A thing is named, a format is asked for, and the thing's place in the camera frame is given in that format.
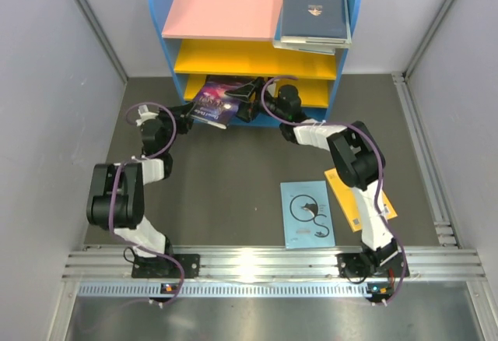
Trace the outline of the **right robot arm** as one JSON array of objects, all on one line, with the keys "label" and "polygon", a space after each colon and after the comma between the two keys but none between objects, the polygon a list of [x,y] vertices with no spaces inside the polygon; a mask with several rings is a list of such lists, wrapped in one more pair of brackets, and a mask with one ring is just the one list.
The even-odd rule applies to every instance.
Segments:
[{"label": "right robot arm", "polygon": [[384,217],[382,198],[384,157],[365,124],[318,121],[301,107],[298,89],[289,84],[279,88],[276,96],[267,89],[277,78],[251,80],[227,96],[239,100],[237,116],[250,122],[265,113],[279,121],[283,137],[297,145],[327,150],[338,177],[352,189],[362,223],[363,250],[359,259],[364,276],[389,274],[403,279],[408,265],[405,249]]}]

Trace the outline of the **purple Robinson Crusoe book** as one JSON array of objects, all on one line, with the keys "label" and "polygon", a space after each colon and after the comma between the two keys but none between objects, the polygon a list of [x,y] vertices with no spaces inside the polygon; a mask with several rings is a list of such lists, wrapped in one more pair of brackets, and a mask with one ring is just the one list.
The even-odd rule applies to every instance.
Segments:
[{"label": "purple Robinson Crusoe book", "polygon": [[238,99],[229,97],[226,92],[245,86],[251,81],[251,77],[243,76],[206,76],[204,84],[193,99],[194,106],[190,111],[190,117],[226,129],[240,105]]}]

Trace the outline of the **light blue book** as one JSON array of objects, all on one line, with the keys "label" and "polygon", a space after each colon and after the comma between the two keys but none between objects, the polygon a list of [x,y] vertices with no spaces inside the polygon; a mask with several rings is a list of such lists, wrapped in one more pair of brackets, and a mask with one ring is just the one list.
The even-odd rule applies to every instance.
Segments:
[{"label": "light blue book", "polygon": [[280,192],[286,249],[336,246],[325,181],[283,182]]}]

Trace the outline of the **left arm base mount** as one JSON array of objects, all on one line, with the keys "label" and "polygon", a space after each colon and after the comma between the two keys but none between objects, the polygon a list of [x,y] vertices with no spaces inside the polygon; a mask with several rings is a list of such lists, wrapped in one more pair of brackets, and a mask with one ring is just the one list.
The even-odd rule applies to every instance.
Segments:
[{"label": "left arm base mount", "polygon": [[[201,258],[199,254],[177,254],[173,258],[183,268],[185,279],[198,277]],[[180,279],[181,271],[176,263],[165,258],[135,256],[131,276],[133,279]]]}]

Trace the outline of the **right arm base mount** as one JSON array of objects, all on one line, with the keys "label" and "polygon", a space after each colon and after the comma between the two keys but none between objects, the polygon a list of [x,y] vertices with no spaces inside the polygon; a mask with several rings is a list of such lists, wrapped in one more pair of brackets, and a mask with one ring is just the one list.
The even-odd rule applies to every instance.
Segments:
[{"label": "right arm base mount", "polygon": [[367,279],[382,279],[393,275],[395,279],[410,275],[408,265],[399,252],[383,265],[374,265],[363,252],[341,253],[337,255],[339,276],[352,283],[362,283]]}]

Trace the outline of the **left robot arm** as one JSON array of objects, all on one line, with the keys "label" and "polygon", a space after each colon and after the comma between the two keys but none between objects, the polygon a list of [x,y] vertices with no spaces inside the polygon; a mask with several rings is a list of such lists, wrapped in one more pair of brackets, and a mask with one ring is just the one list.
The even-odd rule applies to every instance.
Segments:
[{"label": "left robot arm", "polygon": [[142,151],[128,161],[100,163],[93,168],[86,205],[89,224],[128,242],[137,256],[149,258],[158,276],[176,266],[171,243],[145,216],[146,185],[167,179],[173,166],[170,147],[193,125],[192,102],[164,107],[146,102],[130,107],[125,120],[139,129]]}]

